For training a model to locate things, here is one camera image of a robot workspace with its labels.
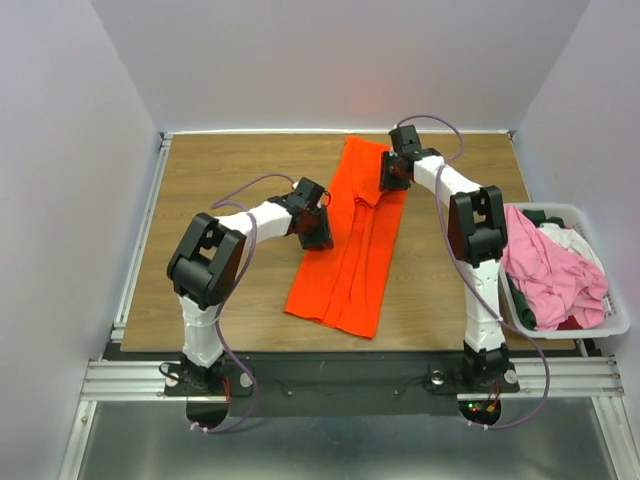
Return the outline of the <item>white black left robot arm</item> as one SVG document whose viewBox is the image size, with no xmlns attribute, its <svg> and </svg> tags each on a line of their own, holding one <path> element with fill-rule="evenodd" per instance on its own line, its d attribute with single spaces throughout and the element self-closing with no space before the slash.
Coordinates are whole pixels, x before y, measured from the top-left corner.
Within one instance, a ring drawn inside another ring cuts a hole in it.
<svg viewBox="0 0 640 480">
<path fill-rule="evenodd" d="M 240 207 L 232 215 L 193 217 L 174 251 L 167 277 L 182 309 L 184 343 L 177 373 L 199 393 L 215 392 L 224 381 L 221 359 L 226 347 L 220 333 L 222 308 L 246 274 L 259 243 L 295 235 L 306 251 L 333 247 L 327 190 L 301 181 L 285 195 L 260 205 Z"/>
</svg>

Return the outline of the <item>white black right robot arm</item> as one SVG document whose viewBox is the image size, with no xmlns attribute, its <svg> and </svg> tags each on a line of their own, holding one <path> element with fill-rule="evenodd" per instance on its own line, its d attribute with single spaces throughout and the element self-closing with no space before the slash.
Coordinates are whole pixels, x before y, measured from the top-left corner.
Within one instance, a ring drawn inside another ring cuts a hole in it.
<svg viewBox="0 0 640 480">
<path fill-rule="evenodd" d="M 482 390 L 509 368 L 499 314 L 500 260 L 508 241 L 502 193 L 466 178 L 433 149 L 383 152 L 380 189 L 400 191 L 412 184 L 429 189 L 436 206 L 447 208 L 440 226 L 465 284 L 467 324 L 460 378 L 465 387 Z"/>
</svg>

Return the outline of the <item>orange t shirt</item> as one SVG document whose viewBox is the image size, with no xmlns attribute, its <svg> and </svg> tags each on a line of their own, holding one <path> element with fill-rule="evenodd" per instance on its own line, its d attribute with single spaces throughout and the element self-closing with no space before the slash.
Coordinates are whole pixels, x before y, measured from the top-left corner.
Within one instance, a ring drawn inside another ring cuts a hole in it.
<svg viewBox="0 0 640 480">
<path fill-rule="evenodd" d="M 379 189 L 388 148 L 349 136 L 329 186 L 334 247 L 305 254 L 284 312 L 351 335 L 375 336 L 406 190 Z"/>
</svg>

